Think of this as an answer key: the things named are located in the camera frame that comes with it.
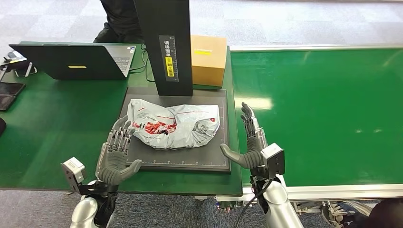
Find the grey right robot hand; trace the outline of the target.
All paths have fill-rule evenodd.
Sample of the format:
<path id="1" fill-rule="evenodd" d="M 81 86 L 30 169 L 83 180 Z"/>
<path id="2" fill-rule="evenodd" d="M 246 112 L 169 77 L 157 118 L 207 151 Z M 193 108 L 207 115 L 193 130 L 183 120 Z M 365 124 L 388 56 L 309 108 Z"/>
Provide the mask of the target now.
<path id="1" fill-rule="evenodd" d="M 267 146 L 264 130 L 259 126 L 253 109 L 245 102 L 241 103 L 243 114 L 240 115 L 247 135 L 247 151 L 236 153 L 224 143 L 220 144 L 222 154 L 245 169 L 254 169 L 264 164 L 261 151 Z"/>

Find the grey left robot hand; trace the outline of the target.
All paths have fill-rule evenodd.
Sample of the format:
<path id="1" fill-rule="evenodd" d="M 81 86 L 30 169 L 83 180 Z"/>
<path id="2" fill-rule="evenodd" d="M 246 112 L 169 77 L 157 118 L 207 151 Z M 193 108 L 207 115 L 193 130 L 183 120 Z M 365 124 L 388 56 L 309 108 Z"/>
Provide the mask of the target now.
<path id="1" fill-rule="evenodd" d="M 128 116 L 119 118 L 102 144 L 96 166 L 96 177 L 111 186 L 118 186 L 136 174 L 143 161 L 137 159 L 127 166 L 129 146 L 134 129 L 130 129 Z"/>

